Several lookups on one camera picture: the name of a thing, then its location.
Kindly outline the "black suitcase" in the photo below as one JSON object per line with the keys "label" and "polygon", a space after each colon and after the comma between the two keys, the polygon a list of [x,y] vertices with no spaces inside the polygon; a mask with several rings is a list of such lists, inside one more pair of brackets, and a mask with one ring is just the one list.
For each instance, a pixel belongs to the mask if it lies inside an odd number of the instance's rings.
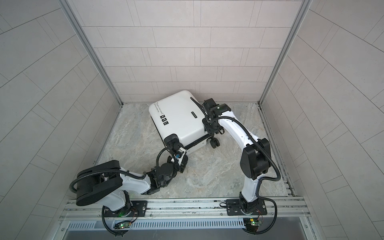
{"label": "black suitcase", "polygon": [[149,106],[150,116],[165,145],[172,150],[176,169],[183,172],[188,163],[188,154],[208,142],[212,148],[220,146],[215,133],[207,131],[203,121],[206,116],[201,105],[187,90],[180,91]]}

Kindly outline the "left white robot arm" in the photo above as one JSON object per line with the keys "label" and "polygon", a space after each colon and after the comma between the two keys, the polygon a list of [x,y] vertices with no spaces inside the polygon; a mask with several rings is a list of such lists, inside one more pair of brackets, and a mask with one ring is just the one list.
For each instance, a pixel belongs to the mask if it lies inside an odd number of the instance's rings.
{"label": "left white robot arm", "polygon": [[120,167],[112,160],[78,173],[69,190],[76,194],[77,206],[100,204],[116,212],[132,206],[129,192],[152,195],[169,185],[177,173],[182,173],[188,163],[187,150],[162,149],[156,158],[156,166],[139,175]]}

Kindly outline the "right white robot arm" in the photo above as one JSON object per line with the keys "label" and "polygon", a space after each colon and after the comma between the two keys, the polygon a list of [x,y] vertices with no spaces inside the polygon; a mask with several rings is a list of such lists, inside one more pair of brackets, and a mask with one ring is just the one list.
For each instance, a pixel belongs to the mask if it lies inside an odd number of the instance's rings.
{"label": "right white robot arm", "polygon": [[228,215],[266,215],[265,201],[275,204],[272,199],[260,195],[264,180],[279,181],[281,174],[272,160],[270,142],[258,139],[236,118],[226,104],[218,105],[213,99],[201,105],[191,100],[203,112],[203,125],[208,133],[229,133],[242,150],[240,167],[245,175],[243,189],[238,200],[226,200],[221,207],[228,209]]}

